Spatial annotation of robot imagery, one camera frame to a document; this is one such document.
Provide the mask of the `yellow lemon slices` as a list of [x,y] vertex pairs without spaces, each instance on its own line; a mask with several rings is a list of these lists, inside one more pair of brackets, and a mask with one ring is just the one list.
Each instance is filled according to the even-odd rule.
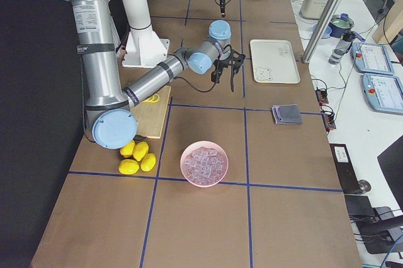
[[144,103],[157,103],[160,99],[158,93],[153,94],[152,96],[148,97],[147,99],[143,100]]

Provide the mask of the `wooden cutting board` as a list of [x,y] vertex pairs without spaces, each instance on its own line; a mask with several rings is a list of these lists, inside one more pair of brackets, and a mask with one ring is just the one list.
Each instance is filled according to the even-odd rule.
[[147,138],[160,138],[164,126],[171,87],[165,86],[157,92],[156,103],[141,102],[131,108],[137,120],[137,135]]

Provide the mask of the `grey purple folded cloth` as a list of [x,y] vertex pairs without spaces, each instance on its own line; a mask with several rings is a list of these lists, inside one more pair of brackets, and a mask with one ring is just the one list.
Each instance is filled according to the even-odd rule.
[[297,104],[273,105],[273,117],[278,125],[301,125],[302,117]]

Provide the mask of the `pink bowl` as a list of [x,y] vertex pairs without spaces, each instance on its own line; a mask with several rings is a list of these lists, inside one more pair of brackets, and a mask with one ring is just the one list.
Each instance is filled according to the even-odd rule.
[[212,187],[218,184],[229,168],[224,149],[214,142],[198,141],[182,153],[180,169],[184,178],[197,187]]

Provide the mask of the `cream toaster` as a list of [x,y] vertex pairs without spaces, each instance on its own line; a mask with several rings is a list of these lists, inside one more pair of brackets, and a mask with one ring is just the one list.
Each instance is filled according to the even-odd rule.
[[328,0],[303,0],[300,14],[308,20],[318,20]]

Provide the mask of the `lemon top right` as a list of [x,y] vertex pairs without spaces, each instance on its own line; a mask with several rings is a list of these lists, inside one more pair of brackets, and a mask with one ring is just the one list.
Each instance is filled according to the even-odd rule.
[[136,161],[141,161],[148,154],[148,152],[149,145],[147,142],[143,141],[134,146],[132,155]]

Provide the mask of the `blue bowl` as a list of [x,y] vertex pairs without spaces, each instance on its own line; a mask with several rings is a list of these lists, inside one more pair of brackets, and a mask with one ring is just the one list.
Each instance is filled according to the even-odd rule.
[[[317,29],[317,24],[312,27],[312,32],[314,33]],[[321,39],[327,39],[331,37],[332,29],[330,26],[327,26],[324,33],[321,36]]]

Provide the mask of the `lemon top left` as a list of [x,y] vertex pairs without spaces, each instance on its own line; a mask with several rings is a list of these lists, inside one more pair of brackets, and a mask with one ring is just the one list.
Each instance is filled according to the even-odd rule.
[[130,158],[133,155],[135,142],[131,140],[127,145],[119,149],[119,153],[123,158]]

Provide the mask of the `dark blue saucepan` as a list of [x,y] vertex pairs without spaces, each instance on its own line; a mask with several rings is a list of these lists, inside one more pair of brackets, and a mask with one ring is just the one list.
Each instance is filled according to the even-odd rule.
[[348,16],[348,14],[335,14],[329,22],[329,27],[331,28],[330,36],[334,38],[342,38],[347,42],[352,42],[355,38],[364,42],[365,39],[359,33],[352,30],[354,25],[354,21]]

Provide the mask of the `black usb hub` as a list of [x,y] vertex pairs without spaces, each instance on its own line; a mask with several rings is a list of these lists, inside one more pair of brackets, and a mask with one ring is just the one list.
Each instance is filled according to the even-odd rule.
[[316,89],[315,95],[321,112],[324,128],[327,133],[336,129],[335,112],[330,107],[325,89]]

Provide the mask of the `lemon bottom left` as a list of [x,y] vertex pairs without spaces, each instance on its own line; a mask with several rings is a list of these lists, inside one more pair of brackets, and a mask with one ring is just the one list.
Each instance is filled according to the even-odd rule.
[[140,165],[136,160],[124,159],[119,163],[118,170],[121,174],[133,175],[140,169]]

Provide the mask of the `far teach pendant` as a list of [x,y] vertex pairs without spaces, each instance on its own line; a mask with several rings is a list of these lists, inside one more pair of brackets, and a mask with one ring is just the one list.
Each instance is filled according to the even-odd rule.
[[358,72],[394,75],[392,61],[385,45],[353,42],[351,56]]

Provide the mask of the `black power strip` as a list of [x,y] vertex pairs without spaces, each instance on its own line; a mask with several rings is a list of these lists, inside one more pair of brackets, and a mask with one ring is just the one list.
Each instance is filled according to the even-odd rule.
[[361,189],[345,144],[330,143],[340,185],[345,194],[360,194]]

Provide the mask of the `near teach pendant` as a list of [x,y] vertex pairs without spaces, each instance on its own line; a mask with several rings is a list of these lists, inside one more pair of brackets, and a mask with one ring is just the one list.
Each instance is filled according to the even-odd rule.
[[402,83],[397,76],[364,73],[361,82],[374,111],[402,115]]

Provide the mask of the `white pedestal column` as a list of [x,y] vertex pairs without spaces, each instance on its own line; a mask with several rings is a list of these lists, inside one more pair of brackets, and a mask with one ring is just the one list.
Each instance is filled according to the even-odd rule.
[[153,68],[167,57],[169,40],[152,27],[147,0],[122,0],[129,24],[123,66]]

